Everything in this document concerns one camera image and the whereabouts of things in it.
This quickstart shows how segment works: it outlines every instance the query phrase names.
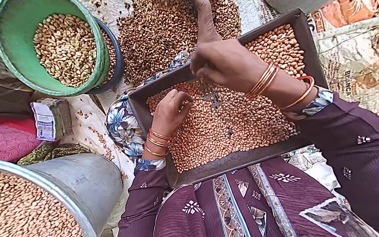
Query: woman's left hand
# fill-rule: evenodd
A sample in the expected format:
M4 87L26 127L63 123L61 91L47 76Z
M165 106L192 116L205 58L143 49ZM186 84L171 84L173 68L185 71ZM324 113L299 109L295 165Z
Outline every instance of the woman's left hand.
M194 100L185 92L171 90L156 107L152 130L166 137L171 137L181 126Z

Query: green plastic tub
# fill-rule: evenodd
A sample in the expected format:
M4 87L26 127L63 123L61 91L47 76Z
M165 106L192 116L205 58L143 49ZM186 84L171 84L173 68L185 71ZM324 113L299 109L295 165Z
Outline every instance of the green plastic tub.
M72 14L87 21L96 38L97 58L92 75L78 88L63 85L40 65L33 36L51 14ZM99 85L109 70L109 52L99 25L78 0L1 0L0 55L7 67L29 87L53 96L76 96Z

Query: peanut pile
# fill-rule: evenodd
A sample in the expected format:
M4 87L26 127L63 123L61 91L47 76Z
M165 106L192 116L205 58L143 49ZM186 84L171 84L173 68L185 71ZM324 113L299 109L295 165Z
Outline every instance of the peanut pile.
M87 22L71 14L53 14L39 23L33 42L40 64L62 84L79 87L90 78L97 53Z
M289 24L260 35L245 47L265 61L272 60L290 75L306 75L302 62L304 52L299 48ZM222 103L216 110L211 105L217 101L206 100L199 87L199 81L178 83L146 101L153 115L157 104L171 89L187 92L194 99L193 107L173 135L169 147L179 173L232 152L269 146L298 135L295 125L287 121L264 96L251 101L245 98L244 93L212 85L208 91L217 93L217 101Z
M200 82L176 84L147 99L153 114L157 104L171 89L187 92L194 105L184 123L173 135L169 150L179 173L202 164L221 159L232 152L248 151L285 141L298 135L293 123L271 100L259 97L248 100L244 93L234 92L218 85L210 88L218 93L222 105L217 110L212 102L203 100Z
M102 30L102 36L103 36L103 39L106 41L106 45L109 50L110 66L109 66L108 75L103 80L103 82L100 83L100 85L96 86L96 88L100 88L104 84L108 83L108 81L110 81L113 73L115 72L115 66L116 66L116 52L115 52L115 47L113 46L112 40L109 38L109 35L103 30Z
M300 49L290 24L276 27L260 35L245 47L262 60L273 61L289 75L297 78L307 75L304 73L304 51Z
M138 86L166 70L181 50L192 52L197 42L197 19L190 0L139 0L133 8L133 15L119 19L118 25L126 82ZM234 0L212 0L211 8L223 39L240 36L241 20Z
M35 184L0 172L0 237L79 237L74 217Z

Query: purple dress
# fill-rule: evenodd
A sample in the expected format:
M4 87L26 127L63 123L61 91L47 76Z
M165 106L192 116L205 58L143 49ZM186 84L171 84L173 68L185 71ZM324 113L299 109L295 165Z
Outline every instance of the purple dress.
M323 152L353 210L275 158L173 190L165 160L139 159L120 237L378 237L379 116L320 89L297 122Z

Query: copper bangle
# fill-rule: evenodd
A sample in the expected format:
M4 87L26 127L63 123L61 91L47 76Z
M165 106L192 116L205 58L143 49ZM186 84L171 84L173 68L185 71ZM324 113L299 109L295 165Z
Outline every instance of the copper bangle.
M290 107L296 105L297 103L299 103L299 102L302 101L303 99L305 99L305 97L307 97L307 95L309 94L309 92L310 92L310 91L313 89L313 87L314 87L314 83L315 83L314 78L311 77L311 76L303 76L303 77L298 77L297 79L303 81L303 80L306 79L306 78L309 79L309 87L308 87L307 91L306 91L306 92L305 92L305 93L304 93L299 99L297 99L295 102L293 102L292 104L290 104L290 105L288 105L288 106L286 106L286 107L284 107L284 108L280 108L281 110L286 110L286 109L288 109L288 108L290 108Z
M273 74L273 71L275 70L276 66L271 61L269 62L269 64L270 64L269 70L264 73L265 74L264 80L261 82L261 85L255 91L253 91L252 97L250 99L254 99L258 97L258 95L260 95L259 91L262 91L262 88L264 87L266 82L270 79L271 74Z
M273 67L273 64L271 61L268 62L268 67L266 68L266 71L264 71L263 75L261 75L260 80L255 84L255 86L250 90L250 92L245 96L247 99L254 99L256 97L256 91L258 91L259 88L262 87L264 82L267 80L267 75L270 73L271 68Z
M160 157L165 157L167 154L169 154L169 151L166 152L166 154L159 154L159 153L155 153L153 151L151 151L148 147L147 147L147 144L144 143L144 148L150 152L151 154L155 155L155 156L160 156Z
M153 139L151 136L150 136L150 132L149 134L147 134L147 138L155 145L158 145L158 146L162 146L162 147L167 147L167 146L170 146L172 144L171 140L168 140L167 143L161 143L159 141L156 141L155 139Z
M272 67L272 64L269 62L268 63L268 67L266 69L266 71L264 71L263 75L261 75L261 78L258 80L258 82L255 84L255 86L250 90L250 92L248 92L247 94L245 94L245 97L246 98L252 98L254 97L254 91L256 91L258 89L259 86L261 86L263 83L264 83L264 80L265 80L265 76L266 76L266 73L270 70L270 68Z
M165 140L172 140L172 137L166 137L166 136L163 136L155 131L153 131L152 129L149 129L149 132L150 133L153 133L153 135L155 135L156 137L159 137L161 139L165 139Z
M258 95L263 94L266 91L266 89L270 86L270 84L274 80L274 78L276 77L277 72L279 71L279 67L276 65L275 65L275 67L276 67L276 69L275 69L274 73L271 74L271 77L269 78L269 81L267 82L266 86L258 93Z

